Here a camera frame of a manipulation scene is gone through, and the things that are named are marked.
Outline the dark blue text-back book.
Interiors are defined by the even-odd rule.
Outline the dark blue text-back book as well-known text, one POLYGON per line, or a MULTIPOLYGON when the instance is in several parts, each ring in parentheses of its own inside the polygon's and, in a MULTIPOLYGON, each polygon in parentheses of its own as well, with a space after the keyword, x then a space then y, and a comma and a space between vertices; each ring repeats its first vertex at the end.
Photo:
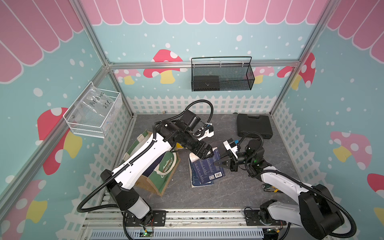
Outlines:
POLYGON ((220 160, 219 150, 218 148, 213 148, 213 150, 213 155, 207 159, 199 159, 193 153, 189 155, 191 167, 197 174, 197 178, 201 184, 211 184, 214 180, 226 176, 224 169, 215 165, 215 162, 220 160))

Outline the yellow book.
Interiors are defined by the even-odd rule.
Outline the yellow book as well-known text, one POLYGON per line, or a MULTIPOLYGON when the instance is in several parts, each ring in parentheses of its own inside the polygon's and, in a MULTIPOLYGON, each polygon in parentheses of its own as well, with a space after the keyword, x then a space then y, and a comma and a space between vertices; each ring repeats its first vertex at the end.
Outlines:
POLYGON ((184 147, 181 144, 177 143, 175 146, 175 149, 176 150, 182 150, 182 149, 184 149, 184 147))

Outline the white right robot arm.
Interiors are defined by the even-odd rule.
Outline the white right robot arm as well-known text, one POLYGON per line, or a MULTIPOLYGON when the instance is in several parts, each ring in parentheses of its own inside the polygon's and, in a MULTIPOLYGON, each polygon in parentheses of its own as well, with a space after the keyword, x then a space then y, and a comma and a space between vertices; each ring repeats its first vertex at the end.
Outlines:
POLYGON ((282 221, 303 227, 312 237, 321 240, 345 223, 341 208, 323 185, 311 186, 290 177, 264 159, 265 150, 261 140, 252 139, 244 151, 233 139, 224 141, 226 152, 216 162, 236 172, 243 165, 249 177, 284 193, 295 201, 294 205, 269 200, 262 205, 257 219, 263 225, 282 221))

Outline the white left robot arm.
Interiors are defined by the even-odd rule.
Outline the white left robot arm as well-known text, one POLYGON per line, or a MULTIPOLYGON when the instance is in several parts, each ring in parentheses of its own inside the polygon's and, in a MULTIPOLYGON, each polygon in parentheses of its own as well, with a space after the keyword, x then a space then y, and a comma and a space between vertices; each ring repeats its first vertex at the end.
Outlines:
POLYGON ((139 177, 159 157, 171 151, 176 144, 190 150, 199 159, 211 157, 212 146, 193 135, 192 129, 184 121, 161 121, 153 130, 151 139, 145 141, 139 150, 132 154, 114 170, 105 170, 101 179, 107 190, 123 212, 129 212, 139 220, 146 220, 152 214, 150 206, 133 189, 139 177))

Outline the clear plastic bag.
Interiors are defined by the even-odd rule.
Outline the clear plastic bag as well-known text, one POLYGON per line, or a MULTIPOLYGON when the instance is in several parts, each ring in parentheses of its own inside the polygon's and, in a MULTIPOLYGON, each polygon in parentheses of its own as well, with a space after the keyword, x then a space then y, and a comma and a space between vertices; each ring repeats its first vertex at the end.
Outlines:
POLYGON ((75 103, 70 120, 75 124, 101 127, 114 103, 104 90, 91 84, 85 95, 75 103))

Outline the black plastic tool case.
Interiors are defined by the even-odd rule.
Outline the black plastic tool case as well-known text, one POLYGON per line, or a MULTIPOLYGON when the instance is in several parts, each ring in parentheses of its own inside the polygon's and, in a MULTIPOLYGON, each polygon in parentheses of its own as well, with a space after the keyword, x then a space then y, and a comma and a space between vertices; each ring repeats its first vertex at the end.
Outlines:
POLYGON ((237 133, 243 137, 250 132, 259 133, 263 139, 269 140, 273 136, 271 121, 267 115, 252 116, 247 114, 237 115, 237 133))

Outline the black box in basket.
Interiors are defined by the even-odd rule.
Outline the black box in basket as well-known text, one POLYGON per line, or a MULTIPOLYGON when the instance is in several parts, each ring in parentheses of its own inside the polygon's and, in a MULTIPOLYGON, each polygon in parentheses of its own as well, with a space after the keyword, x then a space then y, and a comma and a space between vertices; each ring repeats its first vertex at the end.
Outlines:
POLYGON ((196 92, 219 91, 219 76, 194 76, 192 79, 192 90, 196 92))

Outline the green circuit board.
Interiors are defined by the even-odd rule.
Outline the green circuit board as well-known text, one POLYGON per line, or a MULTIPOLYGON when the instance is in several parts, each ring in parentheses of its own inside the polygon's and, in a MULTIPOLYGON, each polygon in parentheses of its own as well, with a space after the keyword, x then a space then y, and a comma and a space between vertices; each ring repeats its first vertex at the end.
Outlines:
POLYGON ((150 230, 140 230, 139 237, 140 238, 152 238, 154 236, 154 232, 150 230))

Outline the yellow handled pliers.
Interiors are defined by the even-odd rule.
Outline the yellow handled pliers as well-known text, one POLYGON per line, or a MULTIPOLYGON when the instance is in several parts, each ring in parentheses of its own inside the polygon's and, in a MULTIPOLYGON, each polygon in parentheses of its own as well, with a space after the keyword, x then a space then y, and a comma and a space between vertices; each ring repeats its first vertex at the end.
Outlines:
POLYGON ((274 186, 262 185, 262 188, 263 188, 264 192, 269 192, 269 193, 277 193, 277 192, 279 192, 279 189, 275 188, 274 186))

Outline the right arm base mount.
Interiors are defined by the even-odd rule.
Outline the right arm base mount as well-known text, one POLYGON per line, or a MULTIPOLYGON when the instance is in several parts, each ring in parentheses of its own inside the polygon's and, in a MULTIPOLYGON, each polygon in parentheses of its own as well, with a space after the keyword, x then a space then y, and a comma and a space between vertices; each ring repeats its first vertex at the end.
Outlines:
POLYGON ((274 199, 266 201, 258 209, 245 207, 243 213, 247 226, 286 226, 287 222, 273 219, 268 212, 268 207, 276 202, 274 199))

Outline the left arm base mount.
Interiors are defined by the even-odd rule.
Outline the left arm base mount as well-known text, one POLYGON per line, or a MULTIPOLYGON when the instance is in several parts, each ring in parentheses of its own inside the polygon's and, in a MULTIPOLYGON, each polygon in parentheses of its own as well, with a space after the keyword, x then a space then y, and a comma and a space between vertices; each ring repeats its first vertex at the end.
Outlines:
POLYGON ((166 221, 166 211, 151 210, 143 219, 138 219, 134 214, 128 212, 126 216, 127 227, 164 227, 166 221))

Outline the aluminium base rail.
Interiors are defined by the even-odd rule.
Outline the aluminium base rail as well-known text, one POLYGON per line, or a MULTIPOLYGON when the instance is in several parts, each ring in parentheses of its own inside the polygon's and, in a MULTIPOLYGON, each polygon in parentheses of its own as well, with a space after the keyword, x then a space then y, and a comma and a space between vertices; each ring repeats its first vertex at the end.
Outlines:
POLYGON ((166 209, 164 227, 123 228, 122 213, 105 209, 89 213, 79 240, 125 240, 125 232, 134 240, 255 240, 263 239, 263 231, 279 229, 279 236, 288 233, 288 240, 310 240, 312 237, 296 225, 247 226, 243 208, 229 209, 166 209), (140 238, 140 230, 154 232, 152 238, 140 238))

